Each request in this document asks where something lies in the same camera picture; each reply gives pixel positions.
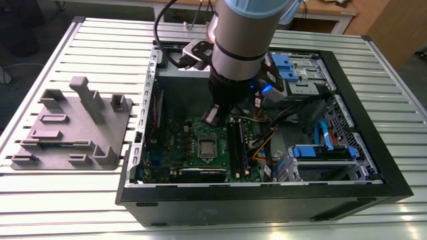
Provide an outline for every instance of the gray bracket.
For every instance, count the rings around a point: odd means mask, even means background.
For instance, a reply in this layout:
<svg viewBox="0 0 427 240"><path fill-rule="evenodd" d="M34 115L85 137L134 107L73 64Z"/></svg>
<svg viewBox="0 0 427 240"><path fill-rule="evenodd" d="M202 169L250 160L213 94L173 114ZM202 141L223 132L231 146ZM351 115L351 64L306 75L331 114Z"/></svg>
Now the gray bracket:
<svg viewBox="0 0 427 240"><path fill-rule="evenodd" d="M114 170L119 166L133 100L123 94L102 98L89 79L75 76L79 97L47 89L45 108L13 156L15 170Z"/></svg>

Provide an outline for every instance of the black cable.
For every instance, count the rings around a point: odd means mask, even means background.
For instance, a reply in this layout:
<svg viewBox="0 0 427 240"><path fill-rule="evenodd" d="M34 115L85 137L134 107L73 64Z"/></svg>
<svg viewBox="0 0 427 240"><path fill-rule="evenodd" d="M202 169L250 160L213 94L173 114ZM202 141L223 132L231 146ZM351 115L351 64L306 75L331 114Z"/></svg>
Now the black cable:
<svg viewBox="0 0 427 240"><path fill-rule="evenodd" d="M302 100L299 103L297 103L294 106L286 108L277 115L277 117L273 119L273 121L269 124L269 131L266 131L266 133L262 134L261 137L254 140L253 145L257 144L261 140L266 139L270 136L270 133L273 132L273 130L279 126L278 122L281 120L286 120L290 116L293 116L295 113L298 113L299 110L303 109L303 107L307 104L313 103L314 101L327 99L327 98L330 98L330 96L331 96L330 93L326 93L326 94L319 95L319 96L310 96L305 100Z"/></svg>
<svg viewBox="0 0 427 240"><path fill-rule="evenodd" d="M181 64L175 61L175 59L171 57L171 55L167 53L165 47L162 46L161 44L161 40L159 40L159 34L158 34L158 26L159 26L159 22L161 22L161 19L163 17L163 15L166 14L169 8L173 6L173 4L177 2L178 0L171 0L169 2L169 4L165 6L165 8L162 9L157 19L155 19L155 22L154 22L154 39L155 39L155 43L158 44L158 47L163 53L163 55L166 56L166 58L169 59L169 61L174 64L175 67L181 68Z"/></svg>
<svg viewBox="0 0 427 240"><path fill-rule="evenodd" d="M214 10L214 6L213 6L213 2L211 2L211 0L209 0L209 5L210 5L210 7L211 7L211 11L213 11L213 13L215 14L215 10Z"/></svg>
<svg viewBox="0 0 427 240"><path fill-rule="evenodd" d="M205 11L205 25L209 23L209 12L210 12L210 4L206 5L206 11Z"/></svg>
<svg viewBox="0 0 427 240"><path fill-rule="evenodd" d="M194 16L194 19L193 19L193 24L191 24L191 29L194 29L194 26L195 26L195 23L197 23L197 19L198 19L198 16L199 16L199 12L201 12L201 9L202 9L202 4L203 4L203 0L201 0L201 4L199 4L199 8L198 8L198 11L195 12L195 16Z"/></svg>
<svg viewBox="0 0 427 240"><path fill-rule="evenodd" d="M211 0L207 1L207 5L206 5L205 24L207 24L207 22L209 22L209 12L210 12L210 8L211 8L213 14L215 15L215 10L214 10L214 6L213 6Z"/></svg>
<svg viewBox="0 0 427 240"><path fill-rule="evenodd" d="M305 12L302 14L302 18L306 19L307 18L307 3L305 0L302 0L302 3L305 4Z"/></svg>

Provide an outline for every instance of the aluminum table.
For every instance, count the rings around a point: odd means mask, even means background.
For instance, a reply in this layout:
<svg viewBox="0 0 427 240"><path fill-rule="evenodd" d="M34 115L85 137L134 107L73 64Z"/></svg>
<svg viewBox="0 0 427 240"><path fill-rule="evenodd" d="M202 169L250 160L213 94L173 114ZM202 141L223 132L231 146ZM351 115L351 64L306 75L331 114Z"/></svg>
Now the aluminum table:
<svg viewBox="0 0 427 240"><path fill-rule="evenodd" d="M123 93L141 102L154 47L153 22L75 18L0 137L0 236L67 239L427 239L427 112L376 44L359 36L278 31L274 47L334 51L394 156L414 196L339 221L214 226L143 227L115 205L122 163L113 171L15 171L11 157L43 108L46 88L67 96L73 76L87 76L102 97ZM162 23L166 41L206 38L205 26L187 31ZM129 129L138 121L134 104Z"/></svg>

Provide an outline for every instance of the wooden furniture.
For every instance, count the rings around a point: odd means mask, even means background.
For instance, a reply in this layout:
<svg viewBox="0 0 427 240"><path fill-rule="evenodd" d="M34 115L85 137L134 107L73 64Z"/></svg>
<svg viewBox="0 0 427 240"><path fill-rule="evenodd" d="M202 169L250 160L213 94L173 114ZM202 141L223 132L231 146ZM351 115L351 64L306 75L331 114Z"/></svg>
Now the wooden furniture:
<svg viewBox="0 0 427 240"><path fill-rule="evenodd" d="M170 0L67 0L67 2L153 7L154 15L158 17ZM171 8L198 10L199 4L201 0L178 0ZM302 4L295 17L298 19L306 18L297 23L302 31L343 34L353 18L358 16L358 14L359 12L353 4L349 4L346 8L342 8L337 6L334 2L325 2L323 0L307 0L307 16L305 17L305 5ZM322 22L315 20L330 21L329 25L331 27L325 28Z"/></svg>
<svg viewBox="0 0 427 240"><path fill-rule="evenodd" d="M396 69L427 41L426 0L354 0L359 16L345 34L367 35Z"/></svg>

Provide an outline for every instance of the floor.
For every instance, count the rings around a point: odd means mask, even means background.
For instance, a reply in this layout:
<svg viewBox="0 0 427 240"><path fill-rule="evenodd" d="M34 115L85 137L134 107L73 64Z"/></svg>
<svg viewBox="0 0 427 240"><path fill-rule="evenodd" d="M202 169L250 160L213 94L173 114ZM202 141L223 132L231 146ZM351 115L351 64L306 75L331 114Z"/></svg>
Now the floor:
<svg viewBox="0 0 427 240"><path fill-rule="evenodd" d="M39 39L41 51L31 57L14 57L0 45L0 63L11 66L21 63L45 64L63 37L74 16L86 16L106 19L154 21L154 11L149 7L130 7L119 5L90 4L67 2L66 11L59 12L54 1L39 0L39 6L46 18L46 24L34 29ZM165 18L167 22L191 22L197 11L169 10ZM201 14L197 23L203 24L206 15ZM38 65L19 65L7 70L14 78L14 84L0 84L0 133L14 116L14 113L27 95L27 92L38 78L42 67ZM398 71L416 96L427 108L427 61L421 60L417 55L409 60L405 67Z"/></svg>

